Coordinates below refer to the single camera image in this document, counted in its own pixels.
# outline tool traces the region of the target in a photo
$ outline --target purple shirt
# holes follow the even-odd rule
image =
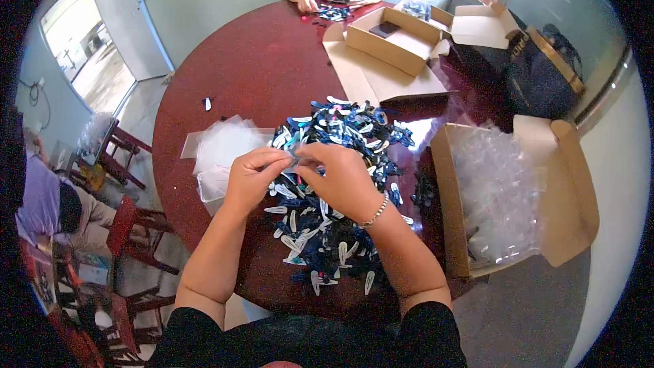
[[[52,236],[59,232],[59,188],[61,181],[43,162],[27,151],[23,207],[18,209],[18,232],[32,245],[36,236]]]

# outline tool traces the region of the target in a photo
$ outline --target woman's right hand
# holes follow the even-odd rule
[[[301,147],[296,154],[303,158],[295,168],[296,174],[319,197],[358,224],[372,220],[385,197],[372,183],[358,152],[341,145],[315,142]],[[316,163],[324,165],[325,176],[315,172]]]
[[[318,11],[318,4],[315,0],[298,0],[298,9],[302,13],[313,13]]]

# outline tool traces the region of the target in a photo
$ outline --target door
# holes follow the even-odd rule
[[[97,8],[136,80],[165,76],[171,69],[139,0],[95,0]]]

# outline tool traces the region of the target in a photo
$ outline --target red table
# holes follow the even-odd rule
[[[367,14],[383,5],[376,4],[355,12]],[[197,193],[192,176],[195,161],[179,159],[188,133],[203,131],[221,117],[239,114],[253,119],[258,127],[278,127],[287,117],[310,114],[309,102],[326,102],[332,95],[346,99],[336,73],[331,68],[322,45],[325,28],[313,25],[314,16],[302,20],[296,5],[287,1],[260,7],[229,22],[198,45],[176,71],[163,96],[154,126],[152,160],[154,179],[166,216],[189,251],[198,245],[211,218]],[[444,59],[432,67],[448,89],[460,92],[449,100],[437,99],[418,108],[407,103],[388,102],[396,110],[392,118],[412,121],[421,128],[414,135],[416,151],[394,145],[390,153],[404,176],[394,180],[400,186],[404,205],[400,211],[413,217],[414,230],[421,235],[436,257],[443,259],[442,222],[439,201],[420,216],[411,195],[415,190],[415,168],[434,173],[429,151],[430,135],[447,121],[456,120],[467,111],[475,121],[493,118],[505,122],[494,100],[479,96],[450,68]],[[202,100],[212,98],[212,108],[205,111]],[[314,314],[357,322],[397,321],[398,306],[394,292],[379,285],[364,296],[364,281],[344,278],[337,286],[302,295],[290,276],[297,266],[282,262],[289,250],[273,238],[274,228],[264,215],[263,207],[274,206],[272,198],[250,215],[235,292],[253,303],[274,312]],[[453,284],[456,297],[466,284]]]

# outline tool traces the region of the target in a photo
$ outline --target hand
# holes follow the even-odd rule
[[[350,10],[356,10],[360,7],[364,7],[373,3],[376,2],[372,0],[351,0],[347,5],[350,7]]]
[[[358,224],[371,220],[384,201],[354,150],[341,145],[310,143],[296,151],[303,158],[295,168],[313,190],[332,208]],[[315,172],[317,163],[325,166],[325,176]]]
[[[318,4],[315,0],[298,0],[298,9],[302,13],[313,13],[318,11]]]
[[[239,216],[247,216],[266,196],[268,185],[292,163],[288,152],[268,147],[234,159],[224,206]]]

